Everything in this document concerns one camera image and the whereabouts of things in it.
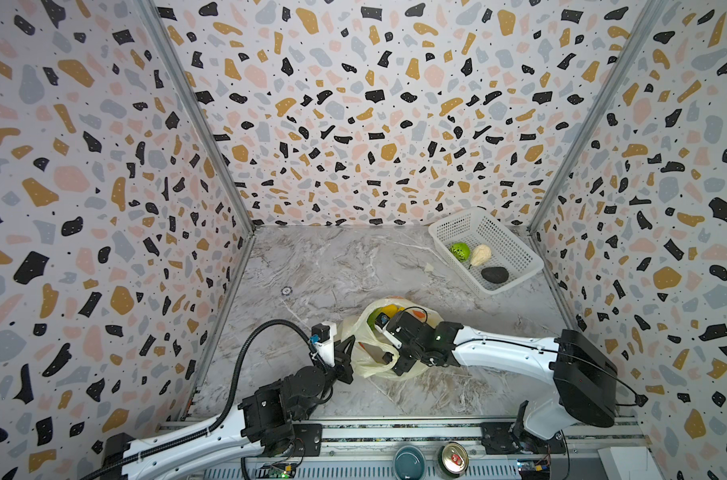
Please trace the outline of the yellow plastic bag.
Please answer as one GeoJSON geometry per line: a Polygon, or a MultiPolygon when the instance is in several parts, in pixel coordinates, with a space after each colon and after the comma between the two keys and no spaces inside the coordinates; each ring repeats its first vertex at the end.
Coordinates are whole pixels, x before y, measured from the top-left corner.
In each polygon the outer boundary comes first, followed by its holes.
{"type": "Polygon", "coordinates": [[[369,325],[369,318],[375,317],[377,313],[397,313],[407,307],[409,313],[427,322],[431,327],[437,327],[437,324],[443,322],[441,314],[431,308],[421,307],[402,297],[385,297],[369,303],[359,314],[347,316],[338,324],[336,340],[342,341],[350,336],[354,337],[351,365],[355,377],[405,381],[427,372],[429,368],[417,361],[409,371],[396,374],[393,368],[395,362],[401,359],[401,354],[385,336],[369,325]]]}

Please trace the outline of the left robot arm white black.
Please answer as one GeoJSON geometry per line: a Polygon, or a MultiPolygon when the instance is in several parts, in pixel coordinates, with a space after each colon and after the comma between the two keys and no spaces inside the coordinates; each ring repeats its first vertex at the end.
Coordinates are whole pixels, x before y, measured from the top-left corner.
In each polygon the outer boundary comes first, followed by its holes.
{"type": "Polygon", "coordinates": [[[101,470],[88,479],[182,479],[227,459],[277,456],[305,421],[330,399],[336,382],[352,382],[355,338],[320,342],[319,365],[257,389],[229,412],[145,439],[116,436],[105,448],[101,470]]]}

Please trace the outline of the dark avocado fruit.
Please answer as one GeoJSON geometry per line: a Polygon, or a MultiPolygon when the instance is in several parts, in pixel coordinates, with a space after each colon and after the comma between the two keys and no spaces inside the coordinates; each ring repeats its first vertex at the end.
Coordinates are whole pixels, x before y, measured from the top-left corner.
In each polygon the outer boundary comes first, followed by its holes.
{"type": "Polygon", "coordinates": [[[501,285],[507,283],[511,276],[509,270],[501,266],[487,267],[481,270],[481,277],[491,284],[501,285]]]}

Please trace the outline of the green yellow mango fruit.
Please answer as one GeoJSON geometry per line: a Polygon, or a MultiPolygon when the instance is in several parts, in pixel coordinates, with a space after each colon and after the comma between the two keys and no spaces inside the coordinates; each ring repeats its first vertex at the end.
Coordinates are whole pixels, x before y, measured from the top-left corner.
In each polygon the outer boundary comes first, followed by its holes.
{"type": "Polygon", "coordinates": [[[371,315],[369,315],[369,318],[367,318],[367,325],[372,330],[375,330],[375,328],[373,328],[373,321],[375,321],[375,317],[377,317],[377,315],[379,315],[379,313],[385,312],[385,314],[387,314],[390,318],[393,318],[393,316],[395,316],[395,314],[397,314],[397,311],[399,311],[399,308],[393,304],[389,304],[385,307],[379,307],[379,308],[373,310],[373,313],[371,313],[371,315]]]}

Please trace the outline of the beige pear fruit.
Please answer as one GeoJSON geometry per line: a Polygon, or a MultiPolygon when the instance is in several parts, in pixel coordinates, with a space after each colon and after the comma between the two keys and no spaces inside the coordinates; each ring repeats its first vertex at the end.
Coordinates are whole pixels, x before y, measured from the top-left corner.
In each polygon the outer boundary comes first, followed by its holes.
{"type": "Polygon", "coordinates": [[[491,251],[491,248],[488,245],[481,244],[475,247],[475,249],[473,249],[473,252],[471,252],[471,257],[469,257],[469,266],[483,266],[485,265],[485,263],[491,260],[491,257],[493,257],[493,252],[491,251]]]}

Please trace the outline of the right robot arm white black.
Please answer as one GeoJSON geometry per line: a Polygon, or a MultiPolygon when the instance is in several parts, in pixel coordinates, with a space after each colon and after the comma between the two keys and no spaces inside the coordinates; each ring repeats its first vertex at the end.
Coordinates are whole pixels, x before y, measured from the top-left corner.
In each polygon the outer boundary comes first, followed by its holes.
{"type": "Polygon", "coordinates": [[[565,450],[557,436],[585,424],[615,425],[617,368],[577,330],[557,337],[523,338],[482,332],[457,322],[435,326],[413,308],[375,316],[373,328],[395,348],[385,358],[399,377],[417,364],[427,367],[484,367],[533,378],[549,389],[521,402],[515,421],[483,426],[489,454],[543,454],[565,450]]]}

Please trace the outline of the bright green round fruit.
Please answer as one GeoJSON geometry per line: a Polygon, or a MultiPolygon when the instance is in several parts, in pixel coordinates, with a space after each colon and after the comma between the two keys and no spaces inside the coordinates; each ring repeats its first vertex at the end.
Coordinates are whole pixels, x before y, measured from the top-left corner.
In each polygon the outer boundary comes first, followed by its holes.
{"type": "Polygon", "coordinates": [[[451,244],[449,252],[459,262],[469,261],[469,258],[471,258],[471,248],[465,242],[451,244]]]}

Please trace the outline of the white plastic mesh basket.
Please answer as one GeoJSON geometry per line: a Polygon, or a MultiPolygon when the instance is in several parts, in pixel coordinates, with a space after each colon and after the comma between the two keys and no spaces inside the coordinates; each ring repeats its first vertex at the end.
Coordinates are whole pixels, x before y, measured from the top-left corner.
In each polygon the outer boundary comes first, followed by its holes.
{"type": "Polygon", "coordinates": [[[543,260],[497,218],[481,208],[471,208],[451,214],[429,226],[437,255],[480,298],[503,293],[533,278],[543,270],[543,260]],[[455,242],[465,242],[471,252],[485,244],[493,257],[483,266],[471,267],[469,261],[459,262],[449,252],[455,242]],[[509,270],[509,281],[495,285],[481,277],[481,270],[501,266],[509,270]]]}

